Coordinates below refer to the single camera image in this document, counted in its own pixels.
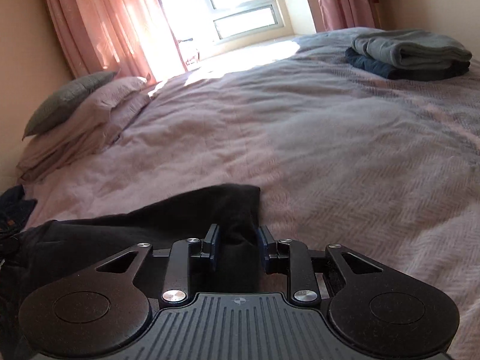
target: circular logo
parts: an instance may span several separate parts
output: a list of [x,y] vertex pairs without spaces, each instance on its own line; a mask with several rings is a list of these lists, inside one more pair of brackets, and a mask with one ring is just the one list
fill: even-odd
[[238,305],[242,305],[244,304],[247,300],[245,298],[242,298],[242,297],[237,297],[233,300],[236,304]]

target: silver bolt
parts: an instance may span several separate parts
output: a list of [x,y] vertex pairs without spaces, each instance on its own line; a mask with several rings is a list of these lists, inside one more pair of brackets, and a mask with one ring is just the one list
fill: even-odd
[[299,302],[313,302],[318,298],[316,292],[310,291],[309,289],[301,289],[300,291],[295,292],[293,297]]
[[165,291],[162,295],[163,300],[170,303],[178,303],[184,300],[187,297],[187,294],[183,291],[178,289],[171,289],[169,291]]

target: curtain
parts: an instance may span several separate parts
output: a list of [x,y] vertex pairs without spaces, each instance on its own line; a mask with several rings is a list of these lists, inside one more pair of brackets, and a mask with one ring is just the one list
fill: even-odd
[[370,0],[318,0],[325,31],[375,27]]
[[187,71],[159,0],[46,0],[72,73],[161,81]]

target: bedspread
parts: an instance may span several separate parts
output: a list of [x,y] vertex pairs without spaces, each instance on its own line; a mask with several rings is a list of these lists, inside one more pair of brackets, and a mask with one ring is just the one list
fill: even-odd
[[30,225],[258,185],[276,238],[342,243],[445,291],[461,313],[450,354],[477,358],[480,64],[435,83],[388,81],[347,64],[363,31],[290,40],[295,54],[265,66],[171,79],[115,145],[27,188]]

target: window frame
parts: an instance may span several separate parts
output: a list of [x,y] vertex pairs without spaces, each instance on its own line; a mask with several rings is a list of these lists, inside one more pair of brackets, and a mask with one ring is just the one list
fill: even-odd
[[[242,38],[244,36],[284,27],[282,15],[280,13],[280,9],[278,7],[276,0],[252,0],[252,1],[241,3],[234,8],[223,8],[223,9],[215,8],[213,0],[204,0],[204,2],[207,7],[207,11],[210,14],[210,19],[212,22],[212,30],[213,30],[212,32],[216,35],[216,38],[214,40],[215,44],[229,42],[238,38]],[[240,32],[238,34],[231,35],[226,38],[222,38],[220,36],[220,33],[217,30],[217,26],[215,25],[216,20],[225,19],[227,17],[238,16],[243,13],[249,13],[249,12],[252,12],[258,9],[264,9],[264,8],[270,8],[272,10],[275,24],[254,28],[253,30]]]

